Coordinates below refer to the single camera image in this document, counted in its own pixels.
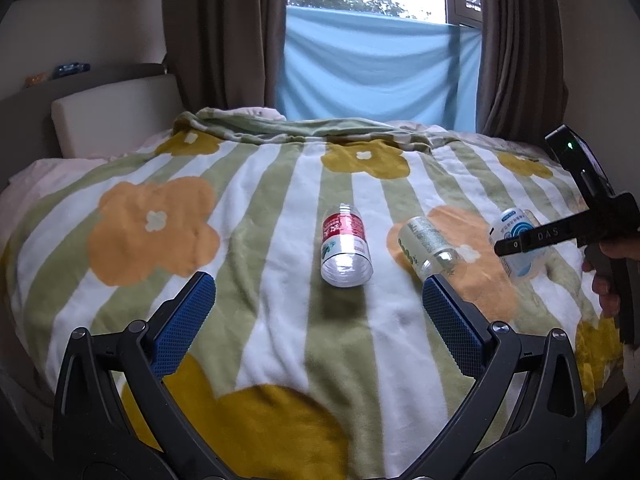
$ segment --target headboard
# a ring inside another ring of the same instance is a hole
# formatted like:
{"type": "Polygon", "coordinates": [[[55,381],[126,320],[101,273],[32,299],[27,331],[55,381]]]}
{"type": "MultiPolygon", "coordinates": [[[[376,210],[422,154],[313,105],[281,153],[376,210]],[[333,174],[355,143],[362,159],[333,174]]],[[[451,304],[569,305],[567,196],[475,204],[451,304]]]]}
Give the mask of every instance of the headboard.
{"type": "Polygon", "coordinates": [[[108,83],[164,73],[156,63],[101,67],[46,81],[0,101],[0,190],[8,179],[39,158],[62,156],[51,120],[51,103],[108,83]]]}

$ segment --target blue rubber pad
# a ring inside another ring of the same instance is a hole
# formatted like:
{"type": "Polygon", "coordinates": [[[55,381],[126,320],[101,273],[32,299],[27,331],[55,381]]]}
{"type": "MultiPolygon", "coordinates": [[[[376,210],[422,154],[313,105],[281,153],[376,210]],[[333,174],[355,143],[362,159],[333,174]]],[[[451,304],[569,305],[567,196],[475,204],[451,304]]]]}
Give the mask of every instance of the blue rubber pad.
{"type": "Polygon", "coordinates": [[[151,367],[158,379],[175,373],[216,301],[216,283],[204,275],[154,341],[151,367]]]}
{"type": "Polygon", "coordinates": [[[422,306],[462,374],[478,379],[485,368],[482,340],[433,278],[427,278],[422,287],[422,306]]]}

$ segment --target clear plastic bottle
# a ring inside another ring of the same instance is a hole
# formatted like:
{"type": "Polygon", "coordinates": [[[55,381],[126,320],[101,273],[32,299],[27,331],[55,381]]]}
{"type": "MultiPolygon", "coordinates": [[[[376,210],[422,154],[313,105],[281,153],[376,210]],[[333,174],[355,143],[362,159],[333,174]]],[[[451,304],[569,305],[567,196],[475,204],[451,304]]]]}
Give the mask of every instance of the clear plastic bottle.
{"type": "Polygon", "coordinates": [[[466,273],[465,259],[422,216],[411,218],[402,226],[398,244],[422,282],[434,274],[461,278],[466,273]]]}
{"type": "Polygon", "coordinates": [[[373,275],[362,217],[352,205],[341,203],[324,213],[320,274],[340,287],[363,285],[373,275]]]}

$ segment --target white container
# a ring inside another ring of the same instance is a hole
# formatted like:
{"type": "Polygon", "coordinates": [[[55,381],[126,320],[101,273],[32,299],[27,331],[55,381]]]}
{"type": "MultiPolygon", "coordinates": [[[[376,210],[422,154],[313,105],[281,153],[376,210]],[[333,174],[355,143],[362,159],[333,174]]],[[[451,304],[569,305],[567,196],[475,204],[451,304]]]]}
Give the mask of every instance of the white container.
{"type": "Polygon", "coordinates": [[[362,217],[354,206],[343,203],[324,214],[320,259],[320,274],[333,286],[359,286],[370,280],[369,246],[362,217]]]}
{"type": "MultiPolygon", "coordinates": [[[[524,231],[528,231],[540,225],[533,213],[517,207],[503,211],[491,225],[489,230],[489,243],[491,247],[498,240],[515,238],[524,231]]],[[[521,283],[535,278],[544,268],[548,257],[547,248],[535,249],[528,253],[510,254],[501,256],[500,263],[504,272],[513,283],[521,283]]]]}
{"type": "Polygon", "coordinates": [[[398,245],[422,282],[434,274],[462,277],[466,271],[464,259],[422,216],[411,218],[400,228],[398,245]]]}

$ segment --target wall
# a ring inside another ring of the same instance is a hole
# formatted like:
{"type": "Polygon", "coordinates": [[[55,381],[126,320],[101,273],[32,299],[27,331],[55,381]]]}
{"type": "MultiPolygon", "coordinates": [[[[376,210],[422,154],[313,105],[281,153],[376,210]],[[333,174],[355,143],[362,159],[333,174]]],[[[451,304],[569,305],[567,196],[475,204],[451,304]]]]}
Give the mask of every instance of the wall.
{"type": "Polygon", "coordinates": [[[17,0],[0,23],[0,99],[66,62],[160,62],[161,0],[17,0]]]}
{"type": "Polygon", "coordinates": [[[640,201],[640,19],[628,0],[558,0],[569,88],[565,121],[616,190],[640,201]]]}

